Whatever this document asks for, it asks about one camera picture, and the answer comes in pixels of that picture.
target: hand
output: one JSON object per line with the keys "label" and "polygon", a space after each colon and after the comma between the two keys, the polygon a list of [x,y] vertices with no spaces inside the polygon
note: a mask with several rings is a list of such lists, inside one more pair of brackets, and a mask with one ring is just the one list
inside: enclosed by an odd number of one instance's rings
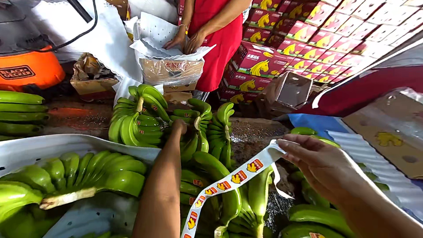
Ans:
{"label": "hand", "polygon": [[195,33],[185,46],[185,54],[189,55],[189,54],[195,53],[196,50],[203,44],[206,36],[207,35],[203,33],[201,30]]}
{"label": "hand", "polygon": [[357,185],[366,184],[358,165],[343,150],[311,136],[288,134],[283,138],[299,144],[278,140],[287,152],[283,158],[295,164],[309,184],[333,204],[351,196]]}
{"label": "hand", "polygon": [[181,135],[184,135],[187,132],[187,125],[181,119],[177,119],[172,123],[172,132],[173,131],[180,131]]}

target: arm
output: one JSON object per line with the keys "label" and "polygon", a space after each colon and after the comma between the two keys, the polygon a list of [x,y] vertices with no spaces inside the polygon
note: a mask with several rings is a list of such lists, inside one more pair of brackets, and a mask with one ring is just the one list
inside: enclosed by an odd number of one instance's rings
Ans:
{"label": "arm", "polygon": [[335,204],[362,238],[423,237],[423,226],[395,206],[341,149],[309,136],[278,140],[284,159],[297,165],[310,185]]}
{"label": "arm", "polygon": [[216,16],[202,26],[201,29],[190,38],[185,53],[194,53],[201,46],[206,36],[231,23],[242,14],[250,4],[251,0],[230,0]]}
{"label": "arm", "polygon": [[188,26],[191,23],[192,14],[194,13],[194,4],[195,4],[195,0],[185,0],[184,12],[182,13],[181,26],[179,27],[179,30],[176,33],[173,40],[163,45],[163,48],[168,50],[170,48],[175,47],[176,45],[180,45],[182,51],[184,50],[185,31],[188,30]]}
{"label": "arm", "polygon": [[183,121],[173,122],[172,133],[157,156],[144,186],[132,238],[178,238],[181,152],[179,141],[187,130]]}

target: brown cardboard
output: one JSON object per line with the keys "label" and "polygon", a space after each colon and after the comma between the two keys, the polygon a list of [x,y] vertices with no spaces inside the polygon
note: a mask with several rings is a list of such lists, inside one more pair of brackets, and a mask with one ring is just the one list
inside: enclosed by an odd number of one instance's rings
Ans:
{"label": "brown cardboard", "polygon": [[[415,138],[421,133],[422,111],[421,102],[395,90],[342,121],[408,178],[423,179],[423,151]],[[415,126],[403,130],[404,125]]]}

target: banana bunch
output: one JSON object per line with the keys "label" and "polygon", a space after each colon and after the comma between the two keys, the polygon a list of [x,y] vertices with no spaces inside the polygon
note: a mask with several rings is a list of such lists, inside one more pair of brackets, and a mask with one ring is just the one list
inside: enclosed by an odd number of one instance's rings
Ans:
{"label": "banana bunch", "polygon": [[169,122],[165,111],[168,103],[153,86],[141,84],[130,86],[129,93],[135,101],[121,97],[113,108],[109,128],[109,140],[137,147],[158,148],[163,132],[156,117]]}
{"label": "banana bunch", "polygon": [[65,153],[0,177],[0,222],[31,203],[48,210],[110,190],[138,196],[147,167],[132,156]]}
{"label": "banana bunch", "polygon": [[232,132],[229,117],[235,110],[232,102],[222,104],[211,117],[211,123],[207,127],[206,135],[209,141],[209,153],[220,160],[227,169],[231,170],[231,138]]}
{"label": "banana bunch", "polygon": [[0,91],[0,141],[35,136],[49,118],[44,98],[14,91]]}

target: woman's hand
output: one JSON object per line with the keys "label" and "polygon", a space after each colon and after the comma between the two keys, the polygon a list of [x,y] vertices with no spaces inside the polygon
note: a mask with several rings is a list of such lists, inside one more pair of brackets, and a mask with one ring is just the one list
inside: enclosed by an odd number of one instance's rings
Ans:
{"label": "woman's hand", "polygon": [[203,44],[207,34],[202,30],[195,33],[185,46],[185,55],[193,54]]}

